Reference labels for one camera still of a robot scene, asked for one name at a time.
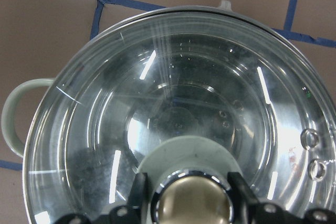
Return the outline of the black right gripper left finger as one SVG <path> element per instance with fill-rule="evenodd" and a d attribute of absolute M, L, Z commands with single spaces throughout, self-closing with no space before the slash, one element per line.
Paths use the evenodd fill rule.
<path fill-rule="evenodd" d="M 91 220 L 82 214 L 67 214 L 55 223 L 146 223 L 148 215 L 148 174 L 136 174 L 127 202 Z"/>

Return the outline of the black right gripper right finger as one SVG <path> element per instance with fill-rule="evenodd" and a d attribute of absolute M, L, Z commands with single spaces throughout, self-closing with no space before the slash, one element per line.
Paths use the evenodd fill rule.
<path fill-rule="evenodd" d="M 238 172 L 229 172 L 227 180 L 233 204 L 232 223 L 335 223 L 335 212 L 331 210 L 313 208 L 300 218 L 274 203 L 261 203 Z"/>

